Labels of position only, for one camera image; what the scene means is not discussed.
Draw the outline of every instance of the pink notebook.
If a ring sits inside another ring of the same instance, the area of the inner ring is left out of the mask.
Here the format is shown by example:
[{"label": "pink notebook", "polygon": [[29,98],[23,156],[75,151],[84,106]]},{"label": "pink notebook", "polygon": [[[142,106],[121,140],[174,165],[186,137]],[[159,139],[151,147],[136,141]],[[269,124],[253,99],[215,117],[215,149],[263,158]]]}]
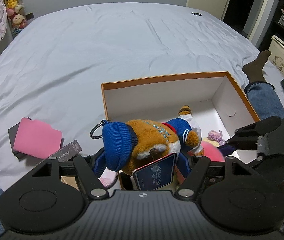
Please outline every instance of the pink notebook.
[{"label": "pink notebook", "polygon": [[22,118],[13,149],[37,158],[46,159],[60,149],[62,132],[51,125]]}]

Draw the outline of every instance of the screw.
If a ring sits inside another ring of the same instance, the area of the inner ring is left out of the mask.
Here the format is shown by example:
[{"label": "screw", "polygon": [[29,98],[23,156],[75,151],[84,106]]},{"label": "screw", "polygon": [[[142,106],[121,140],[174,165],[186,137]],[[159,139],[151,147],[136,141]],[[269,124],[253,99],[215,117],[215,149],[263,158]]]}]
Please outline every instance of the screw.
[{"label": "screw", "polygon": [[191,197],[193,196],[194,191],[188,188],[184,188],[184,189],[180,189],[178,193],[182,197]]},{"label": "screw", "polygon": [[95,188],[93,190],[91,190],[91,195],[94,197],[102,197],[106,194],[106,190],[102,189],[102,188]]}]

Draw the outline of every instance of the logo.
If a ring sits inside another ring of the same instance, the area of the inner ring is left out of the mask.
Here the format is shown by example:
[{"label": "logo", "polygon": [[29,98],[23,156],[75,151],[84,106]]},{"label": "logo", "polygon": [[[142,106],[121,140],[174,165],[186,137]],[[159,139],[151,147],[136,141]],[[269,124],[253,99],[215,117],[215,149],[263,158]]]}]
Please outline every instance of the logo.
[{"label": "logo", "polygon": [[160,165],[156,164],[151,168],[151,171],[157,172],[160,169]]},{"label": "logo", "polygon": [[148,195],[143,192],[143,193],[140,193],[138,196],[141,197],[141,198],[145,198],[145,197],[147,197]]}]

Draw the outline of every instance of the keyring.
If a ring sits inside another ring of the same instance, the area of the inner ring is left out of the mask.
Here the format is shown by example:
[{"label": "keyring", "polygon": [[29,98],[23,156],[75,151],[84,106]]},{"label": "keyring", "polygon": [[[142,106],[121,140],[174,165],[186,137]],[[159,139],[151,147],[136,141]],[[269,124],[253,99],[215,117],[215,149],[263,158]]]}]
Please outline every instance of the keyring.
[{"label": "keyring", "polygon": [[102,120],[102,122],[98,123],[96,126],[93,127],[93,129],[90,132],[90,137],[92,139],[100,139],[102,138],[102,135],[94,136],[93,133],[101,126],[106,125],[107,123],[111,123],[111,120]]}]

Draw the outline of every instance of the cardboard box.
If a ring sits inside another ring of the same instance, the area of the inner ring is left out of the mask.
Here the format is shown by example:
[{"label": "cardboard box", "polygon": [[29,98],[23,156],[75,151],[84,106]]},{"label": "cardboard box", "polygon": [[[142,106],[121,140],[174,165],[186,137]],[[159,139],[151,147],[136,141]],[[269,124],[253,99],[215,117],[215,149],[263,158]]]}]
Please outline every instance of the cardboard box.
[{"label": "cardboard box", "polygon": [[[187,73],[140,78],[102,84],[106,119],[127,122],[149,119],[167,122],[190,106],[202,137],[221,130],[223,139],[234,131],[259,121],[244,92],[228,72]],[[256,151],[237,151],[248,163]]]}]

